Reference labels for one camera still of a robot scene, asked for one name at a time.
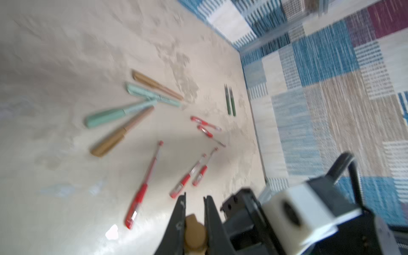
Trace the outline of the tan marker cap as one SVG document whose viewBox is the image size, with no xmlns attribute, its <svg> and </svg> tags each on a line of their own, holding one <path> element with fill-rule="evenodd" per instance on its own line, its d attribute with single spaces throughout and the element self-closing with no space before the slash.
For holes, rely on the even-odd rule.
<svg viewBox="0 0 408 255">
<path fill-rule="evenodd" d="M 208 248 L 206 227 L 197 221 L 195 214 L 186 217 L 184 252 L 186 255 L 205 255 Z"/>
</svg>

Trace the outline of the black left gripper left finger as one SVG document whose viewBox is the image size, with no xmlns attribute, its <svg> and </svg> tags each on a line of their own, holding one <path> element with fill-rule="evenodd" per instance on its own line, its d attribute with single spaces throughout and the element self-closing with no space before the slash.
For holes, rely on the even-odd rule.
<svg viewBox="0 0 408 255">
<path fill-rule="evenodd" d="M 169 224 L 154 255 L 183 255 L 186 225 L 186 193 L 176 201 Z"/>
</svg>

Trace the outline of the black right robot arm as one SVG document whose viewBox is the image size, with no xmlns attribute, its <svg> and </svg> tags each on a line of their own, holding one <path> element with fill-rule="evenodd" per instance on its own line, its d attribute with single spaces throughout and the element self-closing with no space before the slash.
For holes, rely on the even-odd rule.
<svg viewBox="0 0 408 255">
<path fill-rule="evenodd" d="M 353 154 L 342 153 L 327 174 L 272 195 L 262 203 L 250 189 L 221 210 L 226 239 L 218 255 L 401 255 L 408 231 L 390 227 L 363 201 Z"/>
</svg>

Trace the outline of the dark green marker pen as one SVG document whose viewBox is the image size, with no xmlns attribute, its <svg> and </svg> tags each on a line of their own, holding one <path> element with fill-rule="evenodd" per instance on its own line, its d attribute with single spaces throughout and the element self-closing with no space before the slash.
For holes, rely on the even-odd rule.
<svg viewBox="0 0 408 255">
<path fill-rule="evenodd" d="M 224 84 L 224 89 L 225 89 L 225 98 L 226 98 L 227 113 L 228 113 L 228 115 L 231 115 L 230 95 L 229 95 L 229 91 L 228 91 L 228 86 L 227 86 L 227 84 Z"/>
</svg>

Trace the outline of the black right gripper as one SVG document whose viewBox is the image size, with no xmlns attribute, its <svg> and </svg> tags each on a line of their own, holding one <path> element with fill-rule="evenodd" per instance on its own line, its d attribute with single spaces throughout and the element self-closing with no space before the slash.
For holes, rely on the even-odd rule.
<svg viewBox="0 0 408 255">
<path fill-rule="evenodd" d="M 243 188 L 222 206 L 224 228 L 238 255 L 277 255 L 272 230 L 253 191 Z"/>
</svg>

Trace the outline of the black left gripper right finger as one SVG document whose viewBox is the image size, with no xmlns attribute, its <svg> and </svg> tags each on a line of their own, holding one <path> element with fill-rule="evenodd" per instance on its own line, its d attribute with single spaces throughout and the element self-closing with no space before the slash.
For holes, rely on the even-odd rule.
<svg viewBox="0 0 408 255">
<path fill-rule="evenodd" d="M 212 196 L 204 197 L 204 204 L 208 236 L 206 255 L 235 255 L 236 251 L 223 226 Z"/>
</svg>

